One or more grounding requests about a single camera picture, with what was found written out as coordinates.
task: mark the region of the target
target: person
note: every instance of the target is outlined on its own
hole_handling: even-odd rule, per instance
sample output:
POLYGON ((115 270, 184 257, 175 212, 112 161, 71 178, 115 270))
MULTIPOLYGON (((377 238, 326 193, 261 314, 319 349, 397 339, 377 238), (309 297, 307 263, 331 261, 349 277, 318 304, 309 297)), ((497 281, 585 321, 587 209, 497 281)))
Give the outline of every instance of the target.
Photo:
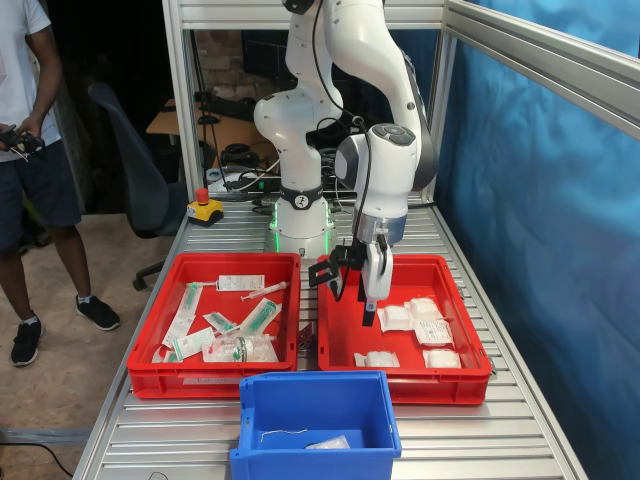
POLYGON ((23 159, 0 143, 0 285, 20 318, 11 351, 17 366, 32 363, 44 328, 31 309, 18 244, 23 191, 53 238, 58 255, 78 292, 79 315, 101 330, 120 326, 120 318, 91 293, 87 257, 76 225, 80 209, 60 135, 48 115, 62 80, 51 22, 38 0, 0 0, 0 131, 19 125, 45 146, 23 159), (40 64, 36 87, 29 52, 40 64))

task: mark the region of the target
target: desk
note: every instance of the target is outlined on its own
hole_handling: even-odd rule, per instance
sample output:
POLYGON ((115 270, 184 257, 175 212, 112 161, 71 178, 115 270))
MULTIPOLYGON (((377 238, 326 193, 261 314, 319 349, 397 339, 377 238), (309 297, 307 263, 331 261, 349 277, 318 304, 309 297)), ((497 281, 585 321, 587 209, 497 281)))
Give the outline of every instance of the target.
MULTIPOLYGON (((165 107, 175 106, 175 100, 169 100, 165 107)), ((202 110, 200 110, 200 102, 195 103, 197 118, 202 116, 202 110)), ((218 140, 218 148, 222 152, 227 145, 232 143, 244 143, 246 145, 253 145, 251 150, 260 155, 261 158, 266 158, 268 163, 273 163, 278 158, 278 153, 275 147, 268 140, 260 135, 255 124, 252 122, 245 122, 244 120, 238 120, 237 118, 226 117, 224 115, 214 115, 220 119, 220 123, 216 123, 213 127, 216 131, 216 139, 218 140)), ((204 141, 204 127, 205 125, 197 125, 198 138, 200 141, 204 141)), ((207 144, 212 148, 215 148, 213 142, 213 136, 211 135, 211 129, 208 125, 207 130, 207 144)), ((147 133, 150 134, 162 134, 162 135, 175 135, 180 136, 180 127, 178 125, 178 114, 173 112, 160 112, 153 119, 151 124, 147 127, 147 133)))

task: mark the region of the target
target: grey floor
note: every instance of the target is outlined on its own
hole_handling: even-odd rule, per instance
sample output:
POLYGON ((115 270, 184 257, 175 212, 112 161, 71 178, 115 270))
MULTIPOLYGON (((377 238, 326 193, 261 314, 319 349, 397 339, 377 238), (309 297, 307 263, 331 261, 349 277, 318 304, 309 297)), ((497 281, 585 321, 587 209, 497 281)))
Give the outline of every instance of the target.
MULTIPOLYGON (((46 334, 36 362, 16 369, 9 362, 18 320, 0 292, 0 437, 3 433, 86 435, 102 407, 151 289, 136 292, 136 270, 162 260, 172 239, 142 240, 124 215, 83 219, 83 236, 93 293, 118 312, 122 326, 102 332, 75 313, 75 288, 54 246, 31 250, 23 257, 32 307, 46 334)), ((74 470, 84 445, 56 446, 60 461, 74 470)), ((49 454, 41 449, 0 447, 5 480, 63 479, 49 454)))

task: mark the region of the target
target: sneaker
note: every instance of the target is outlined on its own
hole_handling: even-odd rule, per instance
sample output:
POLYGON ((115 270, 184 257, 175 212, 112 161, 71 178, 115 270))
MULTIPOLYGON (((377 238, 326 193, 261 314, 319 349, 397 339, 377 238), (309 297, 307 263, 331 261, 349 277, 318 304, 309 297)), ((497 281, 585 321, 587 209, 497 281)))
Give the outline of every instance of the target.
POLYGON ((101 302, 95 295, 91 297, 89 303, 78 303, 78 297, 76 296, 76 309, 80 316, 93 321, 96 327, 102 331, 108 332, 120 326, 118 314, 111 310, 109 305, 101 302))
POLYGON ((44 335, 44 328, 40 320, 27 325, 21 323, 18 327, 18 335, 13 340, 13 350, 11 350, 11 363, 16 367, 24 367, 33 363, 38 356, 38 342, 44 335))

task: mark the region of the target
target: blue bin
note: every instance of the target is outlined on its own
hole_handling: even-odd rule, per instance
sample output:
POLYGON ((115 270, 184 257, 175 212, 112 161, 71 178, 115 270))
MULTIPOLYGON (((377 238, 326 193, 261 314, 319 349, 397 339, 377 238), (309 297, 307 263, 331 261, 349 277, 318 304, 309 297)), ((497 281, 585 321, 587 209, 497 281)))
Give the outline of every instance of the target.
POLYGON ((258 375, 242 381, 240 402, 233 480, 389 480, 402 453, 384 372, 258 375), (350 449, 305 450, 340 435, 350 449))

